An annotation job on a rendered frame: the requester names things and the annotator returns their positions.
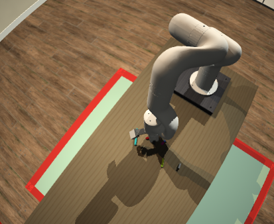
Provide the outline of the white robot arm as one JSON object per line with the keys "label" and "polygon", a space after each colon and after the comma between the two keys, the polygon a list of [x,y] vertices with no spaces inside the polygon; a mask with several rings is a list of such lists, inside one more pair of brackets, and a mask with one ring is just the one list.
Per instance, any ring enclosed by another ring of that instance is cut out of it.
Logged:
{"label": "white robot arm", "polygon": [[222,66],[235,64],[241,57],[237,42],[187,14],[175,15],[169,23],[169,32],[185,46],[169,48],[156,59],[149,84],[144,128],[130,131],[131,139],[143,134],[172,139],[178,128],[178,117],[170,101],[181,73],[199,67],[199,71],[190,77],[190,86],[200,95],[212,95],[218,88],[215,79]]}

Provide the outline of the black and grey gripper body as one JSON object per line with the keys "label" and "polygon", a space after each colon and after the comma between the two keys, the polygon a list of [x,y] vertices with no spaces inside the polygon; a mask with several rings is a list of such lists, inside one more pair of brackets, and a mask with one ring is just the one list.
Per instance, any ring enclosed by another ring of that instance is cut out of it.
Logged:
{"label": "black and grey gripper body", "polygon": [[[155,139],[154,139],[155,138]],[[150,142],[152,142],[153,140],[155,140],[155,141],[159,141],[159,136],[157,135],[157,136],[155,136],[155,135],[149,135],[149,140],[150,140]]]}

